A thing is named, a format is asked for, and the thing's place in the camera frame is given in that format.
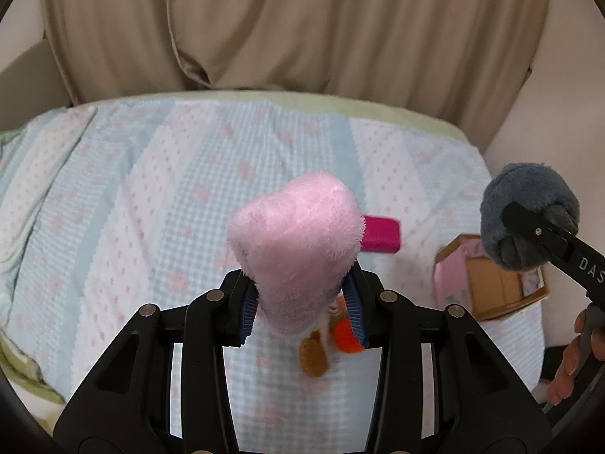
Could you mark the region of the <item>person's right hand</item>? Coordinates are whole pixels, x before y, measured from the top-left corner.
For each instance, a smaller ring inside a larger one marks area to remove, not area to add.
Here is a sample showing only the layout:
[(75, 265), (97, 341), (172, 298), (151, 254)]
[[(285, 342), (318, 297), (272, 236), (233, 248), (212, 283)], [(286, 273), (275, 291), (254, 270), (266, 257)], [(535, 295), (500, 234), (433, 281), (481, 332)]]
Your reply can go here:
[[(586, 311), (582, 311), (574, 323), (574, 332), (582, 333), (586, 325)], [(591, 343), (595, 357), (602, 359), (602, 344), (600, 342), (601, 333), (599, 330), (593, 332)], [(557, 406), (562, 400), (569, 398), (574, 386), (576, 371), (579, 368), (582, 351), (579, 346), (579, 337), (576, 337), (563, 353), (562, 363), (560, 364), (555, 378), (549, 385), (546, 392), (546, 398), (551, 405)]]

